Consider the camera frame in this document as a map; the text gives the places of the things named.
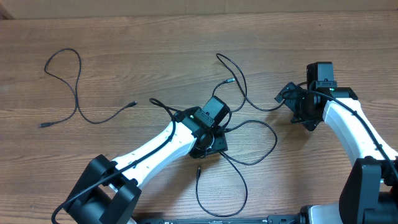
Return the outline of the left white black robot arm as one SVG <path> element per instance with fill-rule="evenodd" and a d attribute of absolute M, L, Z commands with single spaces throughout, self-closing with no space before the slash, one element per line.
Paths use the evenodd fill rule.
<path fill-rule="evenodd" d="M 168 112 L 168 126 L 130 153 L 112 160 L 102 154 L 92 159 L 67 199 L 54 210 L 52 223 L 61 210 L 77 223 L 134 223 L 132 214 L 143 187 L 165 166 L 186 155 L 201 158 L 226 150 L 220 123 L 231 111 L 217 96 L 202 108 L 183 111 L 155 98 L 150 102 Z"/>

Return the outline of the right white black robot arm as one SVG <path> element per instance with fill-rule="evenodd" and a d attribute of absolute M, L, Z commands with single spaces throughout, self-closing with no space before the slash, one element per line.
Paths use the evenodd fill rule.
<path fill-rule="evenodd" d="M 397 151 L 377 133 L 350 87 L 339 87 L 331 62 L 307 65 L 307 87 L 292 82 L 275 97 L 291 122 L 313 131 L 324 122 L 352 165 L 337 202 L 301 208 L 295 223 L 397 223 Z"/>

